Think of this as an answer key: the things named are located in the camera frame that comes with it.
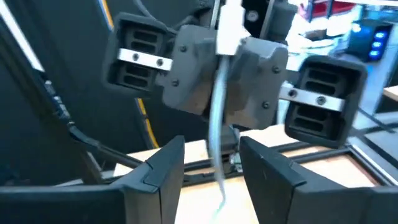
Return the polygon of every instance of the wooden table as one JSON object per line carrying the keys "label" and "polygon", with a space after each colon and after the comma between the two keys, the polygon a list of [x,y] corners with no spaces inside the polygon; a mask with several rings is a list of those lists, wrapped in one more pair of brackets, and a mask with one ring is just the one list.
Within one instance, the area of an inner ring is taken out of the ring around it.
{"label": "wooden table", "polygon": [[[284,133],[283,125],[271,126],[262,131],[246,131],[243,136],[250,136],[266,146],[278,146],[295,142]],[[130,154],[140,160],[145,160],[158,149]],[[311,152],[329,150],[324,147],[310,147],[288,152],[287,157],[308,154]],[[185,144],[185,163],[208,159],[204,141]],[[325,159],[303,164],[304,167],[323,175],[347,187],[372,187],[377,183],[360,168],[352,158],[346,156]],[[127,174],[130,168],[117,165],[115,175]],[[249,196],[243,177],[226,180],[227,203],[217,223],[258,223],[256,213]],[[184,187],[178,203],[175,223],[209,223],[214,211],[221,202],[221,194],[217,183]]]}
{"label": "wooden table", "polygon": [[384,88],[384,94],[390,99],[398,101],[398,86]]}

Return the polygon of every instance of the white cable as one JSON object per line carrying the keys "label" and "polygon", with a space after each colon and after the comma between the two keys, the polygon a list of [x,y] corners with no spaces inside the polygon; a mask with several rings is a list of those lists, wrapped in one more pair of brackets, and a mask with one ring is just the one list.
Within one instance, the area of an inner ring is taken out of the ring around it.
{"label": "white cable", "polygon": [[211,14],[211,21],[210,21],[210,28],[212,29],[216,27],[218,11],[220,10],[220,1],[221,0],[215,0],[214,2],[213,13]]}
{"label": "white cable", "polygon": [[213,94],[211,96],[210,120],[209,120],[209,151],[213,158],[211,161],[215,169],[215,180],[217,181],[221,195],[223,197],[217,211],[213,216],[213,221],[216,220],[219,212],[223,209],[226,203],[226,193],[224,187],[224,169],[221,160],[221,129],[223,126],[223,112],[226,95],[226,80],[229,70],[229,56],[222,56],[220,65],[218,67],[216,80],[213,85]]}

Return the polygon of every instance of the bolt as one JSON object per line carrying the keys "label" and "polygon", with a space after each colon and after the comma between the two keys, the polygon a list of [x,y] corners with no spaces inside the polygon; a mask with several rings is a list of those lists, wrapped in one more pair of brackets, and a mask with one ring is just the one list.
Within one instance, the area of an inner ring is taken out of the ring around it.
{"label": "bolt", "polygon": [[326,98],[324,96],[319,96],[317,98],[318,105],[324,105],[326,103]]}
{"label": "bolt", "polygon": [[174,79],[172,81],[172,86],[177,87],[180,84],[180,81],[178,79]]}
{"label": "bolt", "polygon": [[272,66],[272,72],[278,74],[280,72],[280,68],[278,66]]}
{"label": "bolt", "polygon": [[259,13],[251,10],[246,14],[246,19],[250,22],[256,22],[259,19]]}
{"label": "bolt", "polygon": [[295,91],[295,90],[290,90],[287,94],[288,94],[291,98],[295,98],[295,97],[297,96],[297,91]]}
{"label": "bolt", "polygon": [[163,60],[162,59],[157,59],[156,64],[157,64],[157,66],[162,66],[163,65]]}
{"label": "bolt", "polygon": [[269,108],[269,103],[268,102],[266,102],[266,101],[264,101],[264,102],[262,102],[262,104],[261,104],[261,106],[262,106],[262,108],[263,109],[268,109]]}
{"label": "bolt", "polygon": [[179,49],[180,49],[181,52],[186,52],[186,51],[187,51],[187,47],[184,46],[184,45],[183,45],[183,46],[180,46]]}
{"label": "bolt", "polygon": [[138,60],[138,58],[139,58],[139,55],[138,55],[138,54],[133,54],[133,55],[132,55],[132,59],[133,59],[133,60]]}

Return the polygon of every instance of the white connector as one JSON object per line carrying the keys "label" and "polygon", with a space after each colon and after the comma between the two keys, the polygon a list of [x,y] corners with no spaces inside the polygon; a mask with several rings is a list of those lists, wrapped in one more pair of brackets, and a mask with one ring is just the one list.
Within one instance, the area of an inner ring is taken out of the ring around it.
{"label": "white connector", "polygon": [[218,22],[216,53],[235,55],[242,39],[245,10],[242,0],[227,0],[220,9]]}

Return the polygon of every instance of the yellow cable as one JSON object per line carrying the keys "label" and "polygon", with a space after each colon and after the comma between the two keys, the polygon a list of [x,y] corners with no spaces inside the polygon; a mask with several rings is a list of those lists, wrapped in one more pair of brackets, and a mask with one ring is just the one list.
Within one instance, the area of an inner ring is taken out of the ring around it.
{"label": "yellow cable", "polygon": [[[108,7],[108,3],[106,2],[106,0],[102,0],[103,6],[104,6],[104,11],[106,14],[106,19],[108,20],[109,25],[113,28],[114,24],[113,24],[113,20],[111,17],[111,13],[109,12],[109,7]],[[159,145],[156,141],[154,132],[152,131],[152,126],[150,125],[149,119],[147,117],[147,111],[145,110],[145,106],[144,106],[144,102],[142,99],[138,98],[138,105],[139,105],[139,109],[141,110],[142,115],[145,116],[145,124],[147,126],[147,131],[148,131],[148,135],[150,140],[152,141],[152,144],[155,146],[155,148],[158,148]]]}

